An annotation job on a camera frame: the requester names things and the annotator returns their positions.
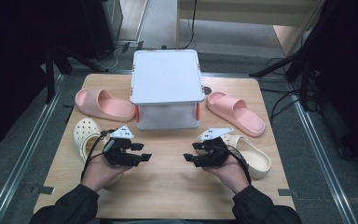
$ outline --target pink slipper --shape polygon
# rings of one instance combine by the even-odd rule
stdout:
[[[264,121],[249,110],[241,99],[216,91],[208,95],[206,105],[216,115],[252,137],[260,136],[266,130]]]
[[[75,105],[83,114],[100,119],[127,121],[135,116],[135,105],[114,98],[106,90],[81,90],[75,97]]]

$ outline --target black sleeve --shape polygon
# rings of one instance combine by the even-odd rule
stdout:
[[[39,209],[30,224],[87,223],[97,215],[99,197],[93,190],[79,184],[63,195],[55,205]]]
[[[288,206],[274,205],[269,196],[249,186],[234,196],[232,212],[241,224],[300,224],[297,212]]]

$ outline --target box lid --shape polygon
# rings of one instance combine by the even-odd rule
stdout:
[[[135,105],[202,102],[205,94],[197,52],[192,49],[136,51],[130,98]]]

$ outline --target person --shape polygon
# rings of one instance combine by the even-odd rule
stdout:
[[[103,155],[94,157],[79,185],[63,195],[54,205],[39,209],[30,224],[87,223],[95,218],[98,191],[110,186],[130,166],[111,166]],[[296,211],[288,206],[274,205],[270,197],[251,185],[240,162],[232,155],[220,167],[203,167],[216,175],[235,196],[232,212],[238,223],[301,223]]]

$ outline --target storage box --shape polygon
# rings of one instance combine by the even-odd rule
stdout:
[[[204,98],[195,50],[134,53],[130,99],[136,105],[139,130],[195,129]]]

